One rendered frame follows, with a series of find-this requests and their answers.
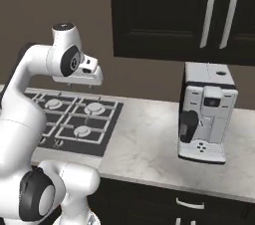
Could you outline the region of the wide black wall cupboard door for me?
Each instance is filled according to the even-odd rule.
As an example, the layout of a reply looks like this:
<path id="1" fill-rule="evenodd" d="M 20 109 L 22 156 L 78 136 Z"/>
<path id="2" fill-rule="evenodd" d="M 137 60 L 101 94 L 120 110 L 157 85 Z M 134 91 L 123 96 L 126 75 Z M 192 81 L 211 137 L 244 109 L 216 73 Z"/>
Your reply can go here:
<path id="1" fill-rule="evenodd" d="M 210 62 L 199 48 L 207 0 L 112 0 L 114 55 L 121 58 Z"/>

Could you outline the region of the white coffee machine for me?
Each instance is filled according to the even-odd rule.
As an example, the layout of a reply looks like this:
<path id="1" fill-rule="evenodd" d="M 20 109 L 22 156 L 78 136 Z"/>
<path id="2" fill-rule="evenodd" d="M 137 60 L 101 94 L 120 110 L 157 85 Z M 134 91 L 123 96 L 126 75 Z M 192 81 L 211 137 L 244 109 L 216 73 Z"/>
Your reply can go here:
<path id="1" fill-rule="evenodd" d="M 182 159 L 226 162 L 223 141 L 238 91 L 226 65 L 184 64 L 177 153 Z"/>

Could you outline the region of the black drawer front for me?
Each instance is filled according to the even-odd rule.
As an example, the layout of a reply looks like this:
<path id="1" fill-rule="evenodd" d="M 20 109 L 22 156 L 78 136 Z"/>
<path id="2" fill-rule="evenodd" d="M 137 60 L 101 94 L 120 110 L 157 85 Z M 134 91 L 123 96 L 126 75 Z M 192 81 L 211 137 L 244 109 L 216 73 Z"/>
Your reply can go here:
<path id="1" fill-rule="evenodd" d="M 211 197 L 137 183 L 103 178 L 98 193 L 103 197 L 109 218 L 107 225 L 249 225 L 253 205 L 225 198 Z M 175 199 L 205 204 L 204 210 L 186 208 Z"/>

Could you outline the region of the black gas hob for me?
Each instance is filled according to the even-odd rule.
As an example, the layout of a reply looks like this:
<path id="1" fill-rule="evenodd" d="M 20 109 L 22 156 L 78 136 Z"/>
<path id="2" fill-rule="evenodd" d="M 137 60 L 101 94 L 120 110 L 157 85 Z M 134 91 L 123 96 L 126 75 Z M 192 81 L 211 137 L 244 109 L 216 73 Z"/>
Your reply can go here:
<path id="1" fill-rule="evenodd" d="M 124 104 L 100 96 L 27 90 L 25 95 L 45 113 L 41 148 L 103 157 Z M 55 147 L 55 140 L 64 144 Z"/>

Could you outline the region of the narrow black wall cupboard door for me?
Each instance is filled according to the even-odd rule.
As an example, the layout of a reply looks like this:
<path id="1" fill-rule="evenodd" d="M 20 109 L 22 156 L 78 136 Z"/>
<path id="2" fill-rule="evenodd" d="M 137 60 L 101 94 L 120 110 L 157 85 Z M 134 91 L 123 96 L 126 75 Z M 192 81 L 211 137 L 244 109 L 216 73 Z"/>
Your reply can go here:
<path id="1" fill-rule="evenodd" d="M 225 25 L 230 0 L 225 0 Z M 238 0 L 227 46 L 218 50 L 225 64 L 255 66 L 255 0 Z"/>

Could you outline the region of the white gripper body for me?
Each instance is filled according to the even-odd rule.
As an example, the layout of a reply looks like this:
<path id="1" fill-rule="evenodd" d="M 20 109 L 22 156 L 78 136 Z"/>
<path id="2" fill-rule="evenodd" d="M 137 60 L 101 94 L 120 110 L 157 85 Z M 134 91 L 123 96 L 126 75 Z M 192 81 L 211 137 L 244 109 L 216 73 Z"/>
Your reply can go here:
<path id="1" fill-rule="evenodd" d="M 103 83 L 103 72 L 100 66 L 95 66 L 90 73 L 85 73 L 83 66 L 78 66 L 74 70 L 70 67 L 64 71 L 54 70 L 53 80 L 58 83 L 100 86 Z"/>

